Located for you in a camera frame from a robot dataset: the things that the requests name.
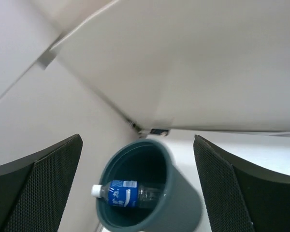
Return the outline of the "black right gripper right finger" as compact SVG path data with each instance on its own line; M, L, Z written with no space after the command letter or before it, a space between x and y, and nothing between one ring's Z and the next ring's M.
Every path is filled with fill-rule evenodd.
M290 232L290 175L258 166L199 135L193 149L212 231Z

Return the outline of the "dark green plastic bin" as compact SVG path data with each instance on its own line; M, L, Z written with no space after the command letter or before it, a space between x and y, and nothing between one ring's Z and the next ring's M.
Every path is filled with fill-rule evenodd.
M195 188L174 166L161 143L141 139L106 164L96 200L101 224L112 232L192 232L202 215Z

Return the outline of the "aluminium frame rail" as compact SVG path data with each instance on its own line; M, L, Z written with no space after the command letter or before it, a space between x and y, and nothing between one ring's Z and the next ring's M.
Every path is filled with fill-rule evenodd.
M130 118L125 118L126 122L129 124L131 128L137 131L141 137L146 137L149 134L159 135L159 136L168 136L172 128L150 128L144 129L142 128L135 120L131 120ZM276 137L290 137L290 131L219 131L219 130L212 130L211 132L222 132L222 133L233 133L233 134L248 134L248 135L263 135L263 136L276 136Z

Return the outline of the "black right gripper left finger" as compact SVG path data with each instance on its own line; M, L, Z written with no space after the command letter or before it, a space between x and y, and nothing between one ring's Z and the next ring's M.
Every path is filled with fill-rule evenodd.
M75 134L0 165L0 232L58 231L82 147Z

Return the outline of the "blue label water bottle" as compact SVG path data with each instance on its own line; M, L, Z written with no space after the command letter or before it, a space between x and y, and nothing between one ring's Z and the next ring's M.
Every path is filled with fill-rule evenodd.
M93 185L91 195L113 207L153 209L163 191L164 185L160 183L112 180L106 185Z

